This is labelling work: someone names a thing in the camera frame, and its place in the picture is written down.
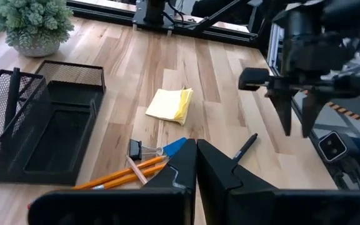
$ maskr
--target pink pencil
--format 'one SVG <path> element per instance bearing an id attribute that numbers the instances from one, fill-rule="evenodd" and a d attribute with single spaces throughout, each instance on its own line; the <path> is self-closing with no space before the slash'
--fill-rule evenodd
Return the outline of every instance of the pink pencil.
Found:
<path id="1" fill-rule="evenodd" d="M 131 169 L 134 171 L 134 173 L 137 175 L 138 179 L 142 182 L 142 184 L 146 184 L 148 182 L 147 178 L 143 175 L 143 172 L 138 169 L 137 165 L 134 163 L 134 161 L 126 155 L 126 159 L 129 162 Z"/>

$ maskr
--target black pen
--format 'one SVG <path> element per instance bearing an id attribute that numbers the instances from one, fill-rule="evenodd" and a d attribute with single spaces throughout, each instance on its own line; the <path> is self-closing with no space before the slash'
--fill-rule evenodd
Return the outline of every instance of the black pen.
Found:
<path id="1" fill-rule="evenodd" d="M 236 161 L 238 163 L 238 161 L 240 161 L 240 159 L 242 158 L 242 156 L 247 152 L 247 150 L 254 144 L 254 141 L 256 140 L 258 134 L 254 134 L 252 135 L 248 141 L 244 144 L 244 146 L 240 149 L 240 151 L 237 152 L 237 154 L 234 156 L 234 158 L 232 160 Z"/>

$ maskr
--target orange and black striped tape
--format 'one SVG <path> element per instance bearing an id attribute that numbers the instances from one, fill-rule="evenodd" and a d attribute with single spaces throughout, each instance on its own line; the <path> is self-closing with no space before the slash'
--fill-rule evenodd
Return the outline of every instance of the orange and black striped tape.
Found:
<path id="1" fill-rule="evenodd" d="M 346 108 L 343 108 L 343 107 L 341 107 L 341 106 L 339 106 L 337 104 L 334 104 L 333 102 L 328 102 L 326 105 L 329 106 L 330 108 L 334 109 L 335 111 L 337 111 L 339 113 L 342 113 L 342 114 L 344 114 L 346 116 L 349 116 L 350 118 L 353 118 L 353 119 L 360 122 L 360 115 L 358 115 L 356 113 L 353 113 L 350 110 L 348 110 Z"/>

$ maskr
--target green succulent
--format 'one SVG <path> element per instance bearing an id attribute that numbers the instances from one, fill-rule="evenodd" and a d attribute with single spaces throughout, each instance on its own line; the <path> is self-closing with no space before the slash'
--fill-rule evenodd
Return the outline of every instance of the green succulent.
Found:
<path id="1" fill-rule="evenodd" d="M 0 0 L 0 32 L 6 32 L 9 46 L 63 43 L 74 28 L 72 15 L 66 0 Z"/>

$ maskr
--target robot end effector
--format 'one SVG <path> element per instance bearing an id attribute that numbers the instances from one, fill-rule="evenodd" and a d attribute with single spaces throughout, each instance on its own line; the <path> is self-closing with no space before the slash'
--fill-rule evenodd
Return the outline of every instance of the robot end effector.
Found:
<path id="1" fill-rule="evenodd" d="M 287 136 L 291 132 L 291 101 L 307 90 L 302 101 L 302 135 L 306 138 L 324 105 L 334 98 L 360 96 L 360 76 L 341 70 L 357 51 L 360 39 L 360 0 L 290 0 L 272 19 L 284 29 L 280 76 L 246 68 L 239 89 L 267 87 L 269 97 Z M 330 71 L 341 71 L 323 79 Z"/>

